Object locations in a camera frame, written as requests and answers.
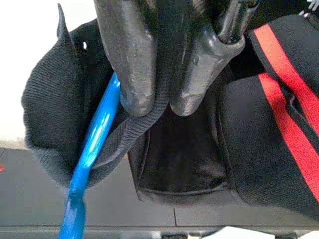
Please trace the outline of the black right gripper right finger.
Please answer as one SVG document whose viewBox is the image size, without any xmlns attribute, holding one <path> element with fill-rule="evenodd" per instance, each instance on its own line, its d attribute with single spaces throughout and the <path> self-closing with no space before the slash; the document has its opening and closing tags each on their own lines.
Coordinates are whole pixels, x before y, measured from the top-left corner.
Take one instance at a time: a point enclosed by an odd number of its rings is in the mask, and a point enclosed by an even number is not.
<svg viewBox="0 0 319 239">
<path fill-rule="evenodd" d="M 190 23 L 170 99 L 175 114 L 193 114 L 218 75 L 241 53 L 258 5 L 257 0 L 190 1 Z"/>
</svg>

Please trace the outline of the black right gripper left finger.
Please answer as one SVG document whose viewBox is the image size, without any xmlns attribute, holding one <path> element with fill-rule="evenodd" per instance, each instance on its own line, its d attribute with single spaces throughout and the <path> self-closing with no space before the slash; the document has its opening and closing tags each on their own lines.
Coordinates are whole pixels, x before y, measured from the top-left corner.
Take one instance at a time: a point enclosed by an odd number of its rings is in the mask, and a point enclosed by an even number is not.
<svg viewBox="0 0 319 239">
<path fill-rule="evenodd" d="M 157 1 L 96 0 L 103 46 L 121 83 L 120 101 L 131 115 L 154 104 L 157 58 Z"/>
</svg>

